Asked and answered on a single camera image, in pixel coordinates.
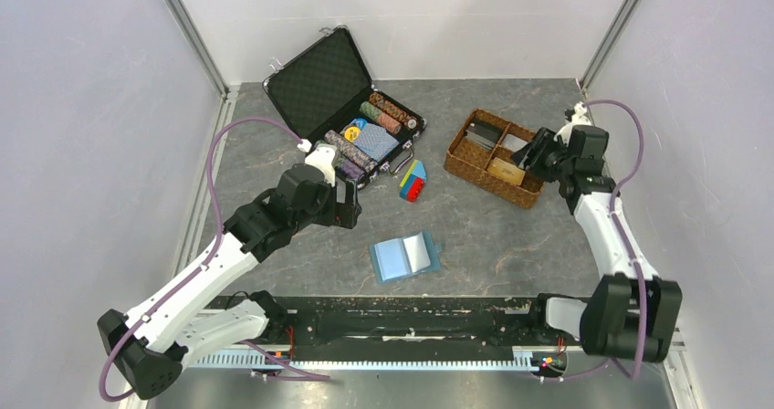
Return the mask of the blue card holder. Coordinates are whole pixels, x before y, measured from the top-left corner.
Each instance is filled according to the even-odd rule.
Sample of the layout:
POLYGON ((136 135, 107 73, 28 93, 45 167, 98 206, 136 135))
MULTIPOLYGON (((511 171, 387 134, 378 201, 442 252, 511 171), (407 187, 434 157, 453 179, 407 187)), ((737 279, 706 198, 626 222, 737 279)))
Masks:
POLYGON ((380 284, 440 270, 442 250, 427 230, 369 246, 371 264, 380 284))

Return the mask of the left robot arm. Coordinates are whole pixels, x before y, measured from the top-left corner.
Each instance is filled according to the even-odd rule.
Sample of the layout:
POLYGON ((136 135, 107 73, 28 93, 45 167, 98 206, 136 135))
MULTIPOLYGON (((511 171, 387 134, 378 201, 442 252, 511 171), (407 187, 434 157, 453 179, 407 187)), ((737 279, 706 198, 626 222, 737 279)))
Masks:
POLYGON ((100 396, 151 400, 191 364, 243 340, 279 341, 287 313, 267 293, 203 320, 198 313, 229 284, 287 246, 309 225, 352 229, 361 213, 358 185, 319 167, 295 164, 274 188, 239 206, 213 242, 164 287, 127 312, 108 309, 97 321, 108 360, 100 396))

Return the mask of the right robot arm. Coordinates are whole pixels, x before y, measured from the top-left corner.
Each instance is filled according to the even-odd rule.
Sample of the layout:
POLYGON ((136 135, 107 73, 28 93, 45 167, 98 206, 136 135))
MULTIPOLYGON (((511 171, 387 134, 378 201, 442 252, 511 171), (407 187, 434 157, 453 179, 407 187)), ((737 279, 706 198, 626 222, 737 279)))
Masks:
POLYGON ((588 299, 540 294, 527 319, 528 334, 550 343, 564 332, 589 355, 662 362, 675 332, 682 290, 658 274, 632 236, 621 191, 603 173, 608 132, 588 124, 568 128, 566 135, 539 129, 511 159, 544 182, 559 184, 589 242, 600 281, 588 299))

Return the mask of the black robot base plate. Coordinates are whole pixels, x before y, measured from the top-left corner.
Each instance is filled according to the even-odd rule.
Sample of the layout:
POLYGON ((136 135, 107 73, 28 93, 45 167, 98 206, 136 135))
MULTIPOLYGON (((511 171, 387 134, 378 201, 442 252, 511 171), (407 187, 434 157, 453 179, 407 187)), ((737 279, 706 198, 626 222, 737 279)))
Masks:
POLYGON ((525 297, 276 297, 255 341, 295 361, 506 361, 515 347, 579 347, 539 321, 525 297))

